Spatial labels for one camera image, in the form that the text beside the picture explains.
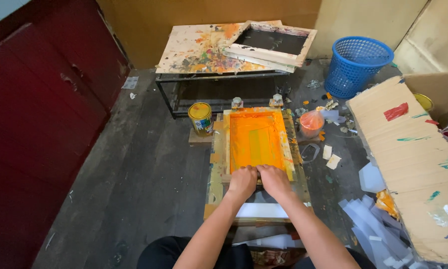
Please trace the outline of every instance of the metal frame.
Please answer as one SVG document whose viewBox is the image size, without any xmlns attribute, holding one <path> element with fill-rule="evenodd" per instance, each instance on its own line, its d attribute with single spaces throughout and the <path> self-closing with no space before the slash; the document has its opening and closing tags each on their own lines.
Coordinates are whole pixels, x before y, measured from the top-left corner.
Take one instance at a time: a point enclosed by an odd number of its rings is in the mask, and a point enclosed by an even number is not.
<svg viewBox="0 0 448 269">
<path fill-rule="evenodd" d="M 173 119 L 176 119 L 177 117 L 188 117 L 187 111 L 178 111 L 174 110 L 171 106 L 171 103 L 169 102 L 169 99 L 164 92 L 164 89 L 161 85 L 161 83 L 171 83 L 171 82 L 183 82 L 183 81 L 192 81 L 192 80 L 221 80 L 221 79 L 234 79 L 234 78 L 260 78 L 260 77 L 269 77 L 269 76 L 287 76 L 289 75 L 289 72 L 283 72 L 283 71 L 274 71 L 270 73 L 253 73 L 253 74 L 240 74 L 240 75 L 224 75 L 224 76 L 199 76 L 199 75 L 208 75 L 207 73 L 203 74 L 193 74 L 190 77 L 173 77 L 173 78 L 162 78 L 163 74 L 159 74 L 159 76 L 155 79 L 156 85 L 161 92 L 161 95 L 164 99 L 164 102 L 166 103 L 167 108 L 169 109 L 169 112 L 171 113 L 171 116 Z M 222 113 L 223 110 L 212 110 L 212 113 Z"/>
</svg>

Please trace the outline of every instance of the black pants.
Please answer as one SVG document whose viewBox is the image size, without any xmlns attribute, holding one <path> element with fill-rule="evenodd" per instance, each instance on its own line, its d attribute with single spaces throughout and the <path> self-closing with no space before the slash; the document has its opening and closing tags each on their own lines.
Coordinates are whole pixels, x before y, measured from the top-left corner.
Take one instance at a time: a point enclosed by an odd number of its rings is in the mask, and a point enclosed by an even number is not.
<svg viewBox="0 0 448 269">
<path fill-rule="evenodd" d="M 166 236 L 150 243 L 139 256 L 137 261 L 137 269 L 171 269 L 190 240 L 190 237 Z M 369 259 L 352 249 L 347 249 L 360 268 L 376 269 Z M 214 268 L 253 269 L 254 262 L 252 261 L 249 247 L 246 244 L 235 247 L 222 247 L 221 254 L 219 254 Z M 311 259 L 307 257 L 299 260 L 294 266 L 292 266 L 292 268 L 314 269 L 315 266 L 313 265 Z"/>
</svg>

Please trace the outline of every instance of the cardboard box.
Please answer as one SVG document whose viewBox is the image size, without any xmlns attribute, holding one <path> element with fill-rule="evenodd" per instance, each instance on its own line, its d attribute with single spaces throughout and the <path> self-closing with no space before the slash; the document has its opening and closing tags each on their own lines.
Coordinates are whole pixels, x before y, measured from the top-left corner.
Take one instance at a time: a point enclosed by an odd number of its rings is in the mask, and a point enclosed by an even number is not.
<svg viewBox="0 0 448 269">
<path fill-rule="evenodd" d="M 448 142 L 412 92 L 434 103 L 431 117 L 448 112 L 448 73 L 395 76 L 347 101 L 380 168 L 416 253 L 448 263 Z M 408 104 L 388 121 L 384 112 Z"/>
</svg>

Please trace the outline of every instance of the person's right hand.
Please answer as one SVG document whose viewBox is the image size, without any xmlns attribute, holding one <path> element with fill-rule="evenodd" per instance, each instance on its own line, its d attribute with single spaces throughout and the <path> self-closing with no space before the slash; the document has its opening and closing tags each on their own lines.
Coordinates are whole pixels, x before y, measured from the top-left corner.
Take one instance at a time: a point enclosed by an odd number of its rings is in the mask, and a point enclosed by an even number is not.
<svg viewBox="0 0 448 269">
<path fill-rule="evenodd" d="M 257 170 L 260 172 L 262 185 L 264 189 L 277 202 L 293 193 L 287 174 L 281 169 L 272 165 L 258 165 Z"/>
</svg>

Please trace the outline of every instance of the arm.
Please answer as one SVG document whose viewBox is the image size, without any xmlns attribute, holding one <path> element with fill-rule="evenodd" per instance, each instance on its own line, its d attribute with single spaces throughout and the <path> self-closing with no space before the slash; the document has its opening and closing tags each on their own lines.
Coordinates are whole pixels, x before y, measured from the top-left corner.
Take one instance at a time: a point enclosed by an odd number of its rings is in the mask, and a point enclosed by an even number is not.
<svg viewBox="0 0 448 269">
<path fill-rule="evenodd" d="M 256 190 L 257 169 L 250 165 L 232 173 L 229 190 L 219 206 L 191 238 L 174 268 L 213 268 L 232 222 Z"/>
<path fill-rule="evenodd" d="M 299 233 L 316 269 L 359 269 L 332 231 L 292 191 L 287 174 L 274 166 L 257 166 L 265 190 L 282 206 Z"/>
</svg>

